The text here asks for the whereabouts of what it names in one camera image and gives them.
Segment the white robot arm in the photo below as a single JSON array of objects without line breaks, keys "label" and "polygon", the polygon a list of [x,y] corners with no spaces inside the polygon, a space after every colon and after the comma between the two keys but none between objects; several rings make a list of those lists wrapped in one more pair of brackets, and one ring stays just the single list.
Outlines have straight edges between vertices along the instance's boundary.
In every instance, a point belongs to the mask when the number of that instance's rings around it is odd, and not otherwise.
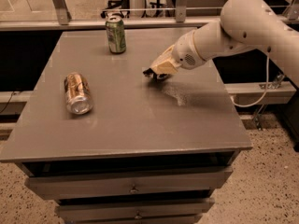
[{"label": "white robot arm", "polygon": [[285,24],[264,0],[228,0],[220,18],[189,31],[143,72],[147,77],[192,70],[217,57],[257,49],[299,85],[299,32]]}]

